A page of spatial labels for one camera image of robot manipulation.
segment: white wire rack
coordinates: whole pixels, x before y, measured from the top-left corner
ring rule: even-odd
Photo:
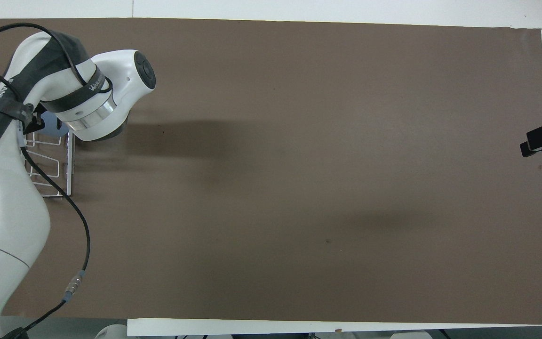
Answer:
[[[37,132],[26,135],[24,139],[26,141],[26,151],[32,155],[32,158],[39,167],[45,168],[43,171],[47,176],[52,178],[63,189],[66,187],[64,191],[67,195],[71,195],[74,165],[74,135],[68,133],[58,138],[47,137],[52,140],[55,139],[53,142],[45,141],[46,137]],[[42,197],[62,197],[52,185],[41,182],[42,179],[40,179],[39,173],[30,167],[30,165],[27,165],[26,161],[24,161],[24,165],[27,167],[28,175],[31,177],[32,182]]]

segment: black strap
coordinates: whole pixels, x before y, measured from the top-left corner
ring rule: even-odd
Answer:
[[[6,114],[12,119],[20,120],[24,127],[32,120],[32,109],[13,99],[0,98],[0,113]]]
[[[84,86],[62,98],[52,101],[41,101],[41,104],[52,113],[60,113],[73,109],[98,94],[105,82],[104,74],[96,66],[93,76]]]

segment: cable connector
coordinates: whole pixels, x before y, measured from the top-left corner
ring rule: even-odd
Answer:
[[[79,286],[81,286],[81,282],[83,277],[85,276],[85,271],[80,270],[77,275],[72,277],[71,282],[68,283],[68,286],[66,287],[66,291],[64,291],[64,300],[65,302],[69,302],[72,298],[72,296],[77,292]]]

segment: chrome ring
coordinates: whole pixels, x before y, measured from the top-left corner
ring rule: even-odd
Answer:
[[[112,98],[112,92],[110,91],[110,96],[108,99],[103,103],[101,106],[99,106],[98,109],[94,110],[92,113],[87,114],[86,116],[83,116],[82,118],[79,118],[77,120],[73,121],[66,121],[66,124],[68,127],[70,127],[74,131],[80,131],[81,129],[88,129],[89,127],[93,127],[101,120],[104,120],[112,113],[114,109],[116,109],[116,103],[114,102],[114,98]]]

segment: robot end effector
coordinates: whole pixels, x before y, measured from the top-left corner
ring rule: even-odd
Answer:
[[[54,36],[39,32],[17,48],[5,76],[15,98],[0,83],[0,113],[20,120],[25,131],[43,128],[34,125],[38,121],[34,114],[48,110],[81,140],[117,135],[131,107],[155,88],[152,66],[141,52],[132,49],[88,58],[77,38],[52,33],[56,41]]]
[[[97,54],[96,71],[85,86],[62,98],[42,101],[79,139],[103,140],[118,135],[129,110],[156,86],[156,76],[145,56],[136,50]]]

